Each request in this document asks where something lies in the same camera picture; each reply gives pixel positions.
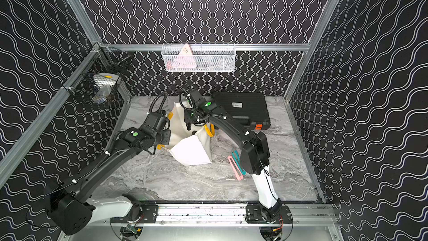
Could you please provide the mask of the white tote bag yellow handles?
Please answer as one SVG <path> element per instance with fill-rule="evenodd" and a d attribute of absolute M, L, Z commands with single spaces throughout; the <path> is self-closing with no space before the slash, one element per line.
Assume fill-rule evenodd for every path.
<path fill-rule="evenodd" d="M 185 109 L 176 103 L 168 114 L 171 126 L 171 138 L 168 145 L 158 145 L 158 151 L 167 151 L 184 166 L 205 165 L 211 163 L 210 141 L 215 136 L 215 127 L 210 123 L 202 126 L 192 125 L 187 130 Z"/>

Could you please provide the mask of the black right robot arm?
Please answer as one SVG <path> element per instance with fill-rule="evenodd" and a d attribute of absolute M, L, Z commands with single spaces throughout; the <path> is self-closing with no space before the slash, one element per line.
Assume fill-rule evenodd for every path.
<path fill-rule="evenodd" d="M 222 107 L 210 110 L 208 106 L 203 106 L 202 109 L 185 110 L 184 121 L 187 124 L 210 123 L 238 145 L 241 152 L 239 165 L 251 175 L 257 189 L 260 217 L 268 223 L 274 223 L 282 208 L 282 202 L 270 177 L 270 149 L 265 134 L 246 129 Z"/>

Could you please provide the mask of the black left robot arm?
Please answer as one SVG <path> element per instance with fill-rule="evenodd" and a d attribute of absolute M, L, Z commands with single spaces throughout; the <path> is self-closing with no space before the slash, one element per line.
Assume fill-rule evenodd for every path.
<path fill-rule="evenodd" d="M 48 182 L 42 197 L 48 217 L 67 235 L 82 230 L 95 218 L 97 208 L 89 203 L 89 199 L 101 183 L 142 151 L 169 144 L 171 130 L 153 133 L 152 136 L 141 128 L 133 127 L 119 131 L 115 135 L 116 140 L 90 165 L 65 181 Z"/>

